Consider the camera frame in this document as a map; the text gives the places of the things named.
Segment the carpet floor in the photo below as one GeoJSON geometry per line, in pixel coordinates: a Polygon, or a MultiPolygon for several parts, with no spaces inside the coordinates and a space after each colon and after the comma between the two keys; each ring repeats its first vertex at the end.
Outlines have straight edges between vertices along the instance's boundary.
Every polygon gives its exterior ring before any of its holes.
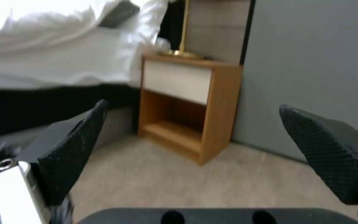
{"type": "Polygon", "coordinates": [[[74,221],[112,207],[314,207],[357,218],[305,164],[232,143],[204,166],[127,136],[94,151],[71,191],[74,221]]]}

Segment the nightstand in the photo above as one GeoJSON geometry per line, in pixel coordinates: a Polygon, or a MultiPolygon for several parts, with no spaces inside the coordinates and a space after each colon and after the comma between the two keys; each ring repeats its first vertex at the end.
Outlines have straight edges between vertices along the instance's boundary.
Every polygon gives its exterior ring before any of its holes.
{"type": "Polygon", "coordinates": [[[240,65],[144,55],[138,135],[204,164],[230,143],[241,74],[240,65]]]}

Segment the gray wall panel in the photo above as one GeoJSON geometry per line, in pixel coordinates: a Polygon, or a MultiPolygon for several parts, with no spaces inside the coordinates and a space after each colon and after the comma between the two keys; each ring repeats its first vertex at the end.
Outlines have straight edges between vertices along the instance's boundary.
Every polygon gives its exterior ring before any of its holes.
{"type": "Polygon", "coordinates": [[[304,160],[285,103],[358,130],[358,1],[256,0],[233,138],[304,160]]]}

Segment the brass lamp base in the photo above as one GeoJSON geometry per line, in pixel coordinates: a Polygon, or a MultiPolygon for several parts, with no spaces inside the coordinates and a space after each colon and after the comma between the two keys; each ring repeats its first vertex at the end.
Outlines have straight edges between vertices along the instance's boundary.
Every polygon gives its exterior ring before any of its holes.
{"type": "Polygon", "coordinates": [[[204,59],[203,55],[198,55],[195,53],[183,52],[183,51],[169,50],[169,51],[160,52],[160,55],[169,56],[169,57],[178,57],[178,58],[184,58],[184,59],[190,59],[190,60],[204,59]]]}

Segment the bed frame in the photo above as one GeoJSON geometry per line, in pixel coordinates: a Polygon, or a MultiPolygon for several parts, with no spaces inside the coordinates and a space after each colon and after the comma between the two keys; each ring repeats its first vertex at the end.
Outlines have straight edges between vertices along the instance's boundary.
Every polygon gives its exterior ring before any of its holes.
{"type": "Polygon", "coordinates": [[[139,89],[128,85],[0,90],[0,136],[71,118],[89,110],[100,99],[108,101],[110,111],[130,108],[131,128],[137,130],[139,94],[139,89]]]}

